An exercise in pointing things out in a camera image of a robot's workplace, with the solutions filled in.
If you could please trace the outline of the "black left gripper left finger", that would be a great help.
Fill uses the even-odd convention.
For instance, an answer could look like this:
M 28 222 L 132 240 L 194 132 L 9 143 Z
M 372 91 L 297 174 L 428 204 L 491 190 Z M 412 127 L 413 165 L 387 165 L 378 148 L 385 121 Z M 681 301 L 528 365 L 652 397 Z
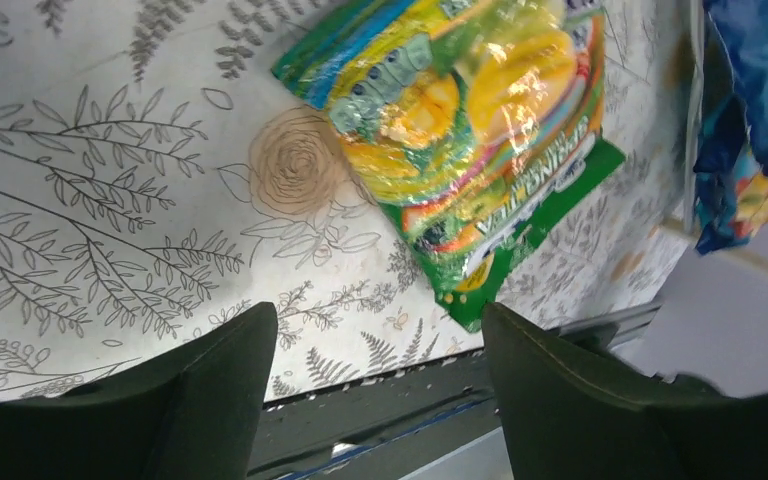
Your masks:
M 61 396 L 0 402 L 0 479 L 245 478 L 276 337 L 262 302 Z

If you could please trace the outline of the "green Fox's candy bag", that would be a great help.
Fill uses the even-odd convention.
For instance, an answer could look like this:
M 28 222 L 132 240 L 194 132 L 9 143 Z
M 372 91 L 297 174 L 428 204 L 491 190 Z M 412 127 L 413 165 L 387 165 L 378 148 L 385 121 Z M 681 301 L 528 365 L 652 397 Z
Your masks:
M 468 332 L 623 162 L 603 136 L 599 1 L 350 1 L 272 66 Z

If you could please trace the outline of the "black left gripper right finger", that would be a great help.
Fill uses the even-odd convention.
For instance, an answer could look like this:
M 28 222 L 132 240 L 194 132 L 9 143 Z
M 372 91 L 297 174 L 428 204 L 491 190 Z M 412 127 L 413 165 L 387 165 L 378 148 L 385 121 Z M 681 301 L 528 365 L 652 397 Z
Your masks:
M 482 335 L 517 479 L 768 479 L 768 393 L 648 377 L 508 307 Z

